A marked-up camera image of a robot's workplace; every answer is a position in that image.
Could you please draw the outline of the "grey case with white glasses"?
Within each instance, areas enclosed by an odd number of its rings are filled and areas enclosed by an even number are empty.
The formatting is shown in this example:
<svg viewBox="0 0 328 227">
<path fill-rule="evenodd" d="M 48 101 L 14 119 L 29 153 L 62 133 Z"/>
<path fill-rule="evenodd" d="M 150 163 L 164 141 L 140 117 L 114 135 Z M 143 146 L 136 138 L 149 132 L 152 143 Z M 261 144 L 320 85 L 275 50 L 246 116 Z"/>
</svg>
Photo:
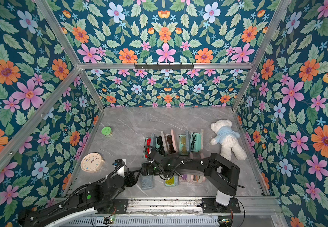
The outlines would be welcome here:
<svg viewBox="0 0 328 227">
<path fill-rule="evenodd" d="M 141 177 L 141 189 L 149 190 L 154 187 L 153 176 L 142 176 Z"/>
</svg>

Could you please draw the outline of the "grey case with red glasses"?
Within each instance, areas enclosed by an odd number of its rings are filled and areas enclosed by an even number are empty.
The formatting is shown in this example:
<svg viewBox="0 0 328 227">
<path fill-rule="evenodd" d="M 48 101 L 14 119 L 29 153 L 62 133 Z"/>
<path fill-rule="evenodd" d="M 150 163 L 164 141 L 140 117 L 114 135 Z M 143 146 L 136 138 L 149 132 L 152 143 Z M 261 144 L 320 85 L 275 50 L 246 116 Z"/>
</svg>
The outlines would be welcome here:
<svg viewBox="0 0 328 227">
<path fill-rule="evenodd" d="M 150 137 L 147 137 L 145 139 L 143 159 L 148 158 L 148 154 L 151 153 L 152 147 L 156 147 L 156 136 L 154 133 L 152 133 Z"/>
</svg>

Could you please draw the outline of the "grey case with yellow glasses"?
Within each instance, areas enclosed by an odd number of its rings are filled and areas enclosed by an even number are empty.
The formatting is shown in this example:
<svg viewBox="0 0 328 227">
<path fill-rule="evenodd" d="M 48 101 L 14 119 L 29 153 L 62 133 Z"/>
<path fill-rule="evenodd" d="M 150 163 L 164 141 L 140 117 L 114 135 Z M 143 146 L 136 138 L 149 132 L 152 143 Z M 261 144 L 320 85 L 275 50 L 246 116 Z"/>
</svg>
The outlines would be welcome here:
<svg viewBox="0 0 328 227">
<path fill-rule="evenodd" d="M 172 186 L 177 186 L 178 185 L 178 177 L 174 176 L 170 179 L 165 180 L 165 186 L 172 187 Z"/>
</svg>

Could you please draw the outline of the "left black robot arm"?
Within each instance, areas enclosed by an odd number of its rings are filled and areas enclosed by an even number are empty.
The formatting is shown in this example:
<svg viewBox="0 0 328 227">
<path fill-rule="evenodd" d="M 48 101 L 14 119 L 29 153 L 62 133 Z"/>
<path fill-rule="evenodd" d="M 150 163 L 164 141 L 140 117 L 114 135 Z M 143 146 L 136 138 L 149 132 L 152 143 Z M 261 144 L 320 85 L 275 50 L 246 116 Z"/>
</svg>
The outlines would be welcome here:
<svg viewBox="0 0 328 227">
<path fill-rule="evenodd" d="M 118 195 L 138 182 L 141 170 L 118 173 L 123 163 L 107 177 L 96 182 L 87 183 L 77 188 L 64 201 L 48 208 L 32 211 L 24 210 L 18 216 L 18 224 L 22 227 L 60 227 L 68 222 L 93 214 L 108 215 L 105 224 L 112 224 L 115 214 L 123 214 L 127 210 L 128 200 L 118 199 Z"/>
</svg>

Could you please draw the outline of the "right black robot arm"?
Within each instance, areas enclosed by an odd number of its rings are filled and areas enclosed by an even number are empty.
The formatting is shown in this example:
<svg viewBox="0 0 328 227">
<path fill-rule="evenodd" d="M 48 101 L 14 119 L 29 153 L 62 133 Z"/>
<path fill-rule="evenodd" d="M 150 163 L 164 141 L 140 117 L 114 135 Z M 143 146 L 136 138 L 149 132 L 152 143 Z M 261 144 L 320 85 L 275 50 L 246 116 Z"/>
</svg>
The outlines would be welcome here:
<svg viewBox="0 0 328 227">
<path fill-rule="evenodd" d="M 240 167 L 220 154 L 211 153 L 207 158 L 192 159 L 178 154 L 164 156 L 151 145 L 144 147 L 148 163 L 142 167 L 143 176 L 161 176 L 170 180 L 174 176 L 196 175 L 205 177 L 218 193 L 216 203 L 229 206 L 236 196 Z"/>
</svg>

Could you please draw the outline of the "grey case with black glasses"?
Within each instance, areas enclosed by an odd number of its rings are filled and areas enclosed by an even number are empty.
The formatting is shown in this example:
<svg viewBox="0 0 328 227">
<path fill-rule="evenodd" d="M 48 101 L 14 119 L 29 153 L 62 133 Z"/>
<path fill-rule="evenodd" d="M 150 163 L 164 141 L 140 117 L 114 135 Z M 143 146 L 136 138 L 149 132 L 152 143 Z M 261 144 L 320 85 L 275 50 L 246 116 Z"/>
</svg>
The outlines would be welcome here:
<svg viewBox="0 0 328 227">
<path fill-rule="evenodd" d="M 162 156 L 166 155 L 165 145 L 164 145 L 164 134 L 161 133 L 161 135 L 156 137 L 156 150 L 159 154 Z"/>
</svg>

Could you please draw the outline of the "pink case with brown glasses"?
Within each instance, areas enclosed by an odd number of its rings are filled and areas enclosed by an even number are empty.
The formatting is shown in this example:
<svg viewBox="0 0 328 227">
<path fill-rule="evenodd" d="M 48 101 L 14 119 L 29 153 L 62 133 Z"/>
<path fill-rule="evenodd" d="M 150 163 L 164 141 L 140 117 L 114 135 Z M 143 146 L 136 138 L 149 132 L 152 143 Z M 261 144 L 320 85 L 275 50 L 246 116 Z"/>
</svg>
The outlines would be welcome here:
<svg viewBox="0 0 328 227">
<path fill-rule="evenodd" d="M 163 147 L 166 155 L 173 155 L 178 153 L 178 143 L 176 134 L 173 129 L 170 133 L 165 134 L 164 131 L 161 131 L 161 137 L 163 140 Z"/>
</svg>

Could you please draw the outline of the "green case with olive glasses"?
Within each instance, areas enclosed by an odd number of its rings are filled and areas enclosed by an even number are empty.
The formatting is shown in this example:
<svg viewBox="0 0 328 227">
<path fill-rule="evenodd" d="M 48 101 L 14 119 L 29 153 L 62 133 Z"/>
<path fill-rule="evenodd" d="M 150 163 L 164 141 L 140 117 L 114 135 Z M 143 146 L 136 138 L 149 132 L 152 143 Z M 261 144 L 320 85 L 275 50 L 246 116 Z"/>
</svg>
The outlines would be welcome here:
<svg viewBox="0 0 328 227">
<path fill-rule="evenodd" d="M 189 155 L 189 131 L 179 135 L 179 153 L 181 156 Z"/>
</svg>

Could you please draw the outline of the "green case with black glasses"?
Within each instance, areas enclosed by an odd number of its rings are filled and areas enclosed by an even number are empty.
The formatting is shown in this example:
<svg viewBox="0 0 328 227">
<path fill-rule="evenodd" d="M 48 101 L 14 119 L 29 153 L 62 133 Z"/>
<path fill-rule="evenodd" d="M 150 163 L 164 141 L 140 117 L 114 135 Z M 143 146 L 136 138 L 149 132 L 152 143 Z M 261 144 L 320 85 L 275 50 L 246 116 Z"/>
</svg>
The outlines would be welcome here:
<svg viewBox="0 0 328 227">
<path fill-rule="evenodd" d="M 200 152 L 204 147 L 204 130 L 201 132 L 192 132 L 190 134 L 189 149 L 190 152 Z"/>
</svg>

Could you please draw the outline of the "yellow sunglasses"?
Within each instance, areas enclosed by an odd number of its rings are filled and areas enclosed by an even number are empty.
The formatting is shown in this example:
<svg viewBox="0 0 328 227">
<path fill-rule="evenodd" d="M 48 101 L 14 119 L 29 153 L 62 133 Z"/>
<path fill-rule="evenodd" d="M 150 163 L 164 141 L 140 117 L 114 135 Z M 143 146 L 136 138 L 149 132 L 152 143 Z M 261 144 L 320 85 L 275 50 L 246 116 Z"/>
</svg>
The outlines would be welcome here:
<svg viewBox="0 0 328 227">
<path fill-rule="evenodd" d="M 175 185 L 175 177 L 165 180 L 166 185 Z"/>
</svg>

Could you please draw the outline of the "cream analog clock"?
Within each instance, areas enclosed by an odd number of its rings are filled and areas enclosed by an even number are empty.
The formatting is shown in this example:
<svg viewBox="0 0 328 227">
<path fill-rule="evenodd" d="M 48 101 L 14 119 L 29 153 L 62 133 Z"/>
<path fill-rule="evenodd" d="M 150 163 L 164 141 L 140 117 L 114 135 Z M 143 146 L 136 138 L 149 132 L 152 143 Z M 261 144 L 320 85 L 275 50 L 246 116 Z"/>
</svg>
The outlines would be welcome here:
<svg viewBox="0 0 328 227">
<path fill-rule="evenodd" d="M 89 153 L 87 154 L 80 163 L 81 170 L 86 173 L 96 173 L 98 172 L 105 160 L 99 153 Z"/>
</svg>

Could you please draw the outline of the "green lidded small jar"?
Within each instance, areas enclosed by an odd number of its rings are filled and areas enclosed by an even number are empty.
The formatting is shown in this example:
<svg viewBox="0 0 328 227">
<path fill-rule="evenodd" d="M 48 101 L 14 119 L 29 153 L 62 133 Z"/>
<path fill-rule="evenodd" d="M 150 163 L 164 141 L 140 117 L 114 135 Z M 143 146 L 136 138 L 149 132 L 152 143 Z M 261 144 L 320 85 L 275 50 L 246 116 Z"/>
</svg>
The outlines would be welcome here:
<svg viewBox="0 0 328 227">
<path fill-rule="evenodd" d="M 110 138 L 113 135 L 113 131 L 112 128 L 110 126 L 105 126 L 102 130 L 101 130 L 101 134 L 106 137 L 106 138 Z"/>
</svg>

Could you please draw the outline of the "white teddy bear blue shirt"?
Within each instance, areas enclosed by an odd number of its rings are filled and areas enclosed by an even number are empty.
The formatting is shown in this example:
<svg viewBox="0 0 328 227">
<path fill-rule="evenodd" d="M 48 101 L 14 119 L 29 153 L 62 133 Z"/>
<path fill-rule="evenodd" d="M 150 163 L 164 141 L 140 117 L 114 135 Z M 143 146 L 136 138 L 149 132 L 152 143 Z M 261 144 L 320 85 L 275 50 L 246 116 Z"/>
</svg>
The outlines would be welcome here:
<svg viewBox="0 0 328 227">
<path fill-rule="evenodd" d="M 232 129 L 232 125 L 233 123 L 230 120 L 218 120 L 212 123 L 210 128 L 216 133 L 216 136 L 211 139 L 210 144 L 220 144 L 220 155 L 230 161 L 232 159 L 232 154 L 234 154 L 238 160 L 246 160 L 247 154 L 238 141 L 241 135 Z"/>
</svg>

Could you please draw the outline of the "black hook rack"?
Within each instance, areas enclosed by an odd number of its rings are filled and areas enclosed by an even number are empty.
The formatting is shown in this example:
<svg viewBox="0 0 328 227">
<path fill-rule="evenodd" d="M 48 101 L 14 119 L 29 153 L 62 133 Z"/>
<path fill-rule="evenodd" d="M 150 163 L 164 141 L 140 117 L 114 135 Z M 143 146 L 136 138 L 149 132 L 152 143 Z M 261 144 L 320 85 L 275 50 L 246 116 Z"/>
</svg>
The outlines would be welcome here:
<svg viewBox="0 0 328 227">
<path fill-rule="evenodd" d="M 136 70 L 192 70 L 193 63 L 138 63 L 134 64 Z"/>
</svg>

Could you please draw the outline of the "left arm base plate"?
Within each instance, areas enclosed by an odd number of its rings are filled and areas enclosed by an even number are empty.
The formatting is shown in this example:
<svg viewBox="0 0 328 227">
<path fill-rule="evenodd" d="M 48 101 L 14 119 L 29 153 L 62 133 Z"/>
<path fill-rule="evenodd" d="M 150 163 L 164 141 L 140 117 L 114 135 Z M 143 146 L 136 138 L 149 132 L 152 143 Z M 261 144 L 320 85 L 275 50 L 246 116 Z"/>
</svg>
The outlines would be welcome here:
<svg viewBox="0 0 328 227">
<path fill-rule="evenodd" d="M 99 202 L 94 206 L 98 214 L 126 214 L 129 205 L 128 199 L 114 199 L 111 201 Z"/>
</svg>

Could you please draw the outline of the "aluminium front rail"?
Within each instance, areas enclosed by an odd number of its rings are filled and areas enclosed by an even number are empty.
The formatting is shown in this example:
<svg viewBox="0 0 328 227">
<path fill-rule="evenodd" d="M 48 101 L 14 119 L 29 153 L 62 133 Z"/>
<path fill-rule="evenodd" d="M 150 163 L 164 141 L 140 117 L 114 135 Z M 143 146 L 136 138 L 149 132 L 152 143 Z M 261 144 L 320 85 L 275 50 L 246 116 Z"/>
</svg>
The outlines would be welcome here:
<svg viewBox="0 0 328 227">
<path fill-rule="evenodd" d="M 129 205 L 125 215 L 202 215 L 216 214 L 220 216 L 231 215 L 229 213 L 203 213 L 198 207 L 202 198 L 210 197 L 119 197 L 128 199 Z M 273 196 L 238 196 L 241 205 L 241 213 L 233 215 L 246 216 L 271 216 L 282 215 L 282 209 Z"/>
</svg>

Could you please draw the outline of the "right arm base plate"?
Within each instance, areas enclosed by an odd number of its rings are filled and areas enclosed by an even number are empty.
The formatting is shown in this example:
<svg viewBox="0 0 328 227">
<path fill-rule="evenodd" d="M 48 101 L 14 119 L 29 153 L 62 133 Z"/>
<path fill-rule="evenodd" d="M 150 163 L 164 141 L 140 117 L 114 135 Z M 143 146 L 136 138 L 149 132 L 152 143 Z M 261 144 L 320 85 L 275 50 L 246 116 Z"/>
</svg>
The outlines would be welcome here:
<svg viewBox="0 0 328 227">
<path fill-rule="evenodd" d="M 198 207 L 202 208 L 203 213 L 241 213 L 241 205 L 237 198 L 230 198 L 228 206 L 216 202 L 215 198 L 202 198 Z"/>
</svg>

